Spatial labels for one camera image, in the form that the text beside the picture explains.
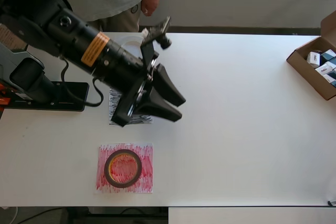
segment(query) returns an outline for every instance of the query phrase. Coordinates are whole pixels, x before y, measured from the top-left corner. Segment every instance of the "orange label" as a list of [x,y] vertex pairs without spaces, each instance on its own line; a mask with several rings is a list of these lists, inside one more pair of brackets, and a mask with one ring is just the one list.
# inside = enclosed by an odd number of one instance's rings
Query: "orange label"
[[86,49],[81,61],[89,67],[92,67],[109,40],[110,38],[102,32],[98,33]]

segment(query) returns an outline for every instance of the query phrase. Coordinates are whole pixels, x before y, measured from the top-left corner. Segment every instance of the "white table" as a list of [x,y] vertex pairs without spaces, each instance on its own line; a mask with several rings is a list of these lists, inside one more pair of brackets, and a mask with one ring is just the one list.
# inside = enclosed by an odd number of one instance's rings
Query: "white table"
[[170,207],[169,224],[335,224],[326,207]]
[[[108,34],[111,38],[122,34]],[[336,99],[286,63],[309,36],[169,34],[160,50],[187,102],[176,122],[109,125],[108,87],[81,113],[5,110],[1,206],[325,205],[336,197]],[[30,48],[59,80],[64,63]],[[67,81],[91,77],[75,66]],[[89,101],[98,95],[90,87]],[[98,147],[153,143],[152,194],[94,194]]]

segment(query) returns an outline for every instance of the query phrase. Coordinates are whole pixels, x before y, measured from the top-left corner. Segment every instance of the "wall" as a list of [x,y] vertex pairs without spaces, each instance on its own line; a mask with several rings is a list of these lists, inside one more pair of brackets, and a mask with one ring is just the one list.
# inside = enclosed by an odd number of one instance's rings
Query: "wall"
[[148,26],[172,17],[173,26],[318,28],[336,0],[160,0]]

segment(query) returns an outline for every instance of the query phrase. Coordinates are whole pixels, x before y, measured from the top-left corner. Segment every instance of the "floor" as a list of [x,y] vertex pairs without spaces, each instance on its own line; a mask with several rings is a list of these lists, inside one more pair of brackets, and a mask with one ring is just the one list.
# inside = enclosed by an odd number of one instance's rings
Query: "floor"
[[[19,207],[18,215],[13,222],[17,224],[20,221],[36,215],[42,211],[52,209],[54,207]],[[15,207],[9,209],[0,208],[0,224],[9,224],[15,214]],[[167,218],[152,219],[153,216],[167,216],[167,208],[159,207],[89,207],[92,217],[77,220],[73,224],[167,224]],[[34,219],[26,221],[25,224],[65,224],[66,211],[55,210],[40,215]]]

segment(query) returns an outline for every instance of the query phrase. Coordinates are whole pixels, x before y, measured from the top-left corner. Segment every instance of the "hand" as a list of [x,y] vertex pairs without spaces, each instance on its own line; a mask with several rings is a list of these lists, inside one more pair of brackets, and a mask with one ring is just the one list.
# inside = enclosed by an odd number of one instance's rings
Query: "hand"
[[159,5],[159,0],[142,0],[141,1],[141,11],[145,16],[152,16],[153,12]]

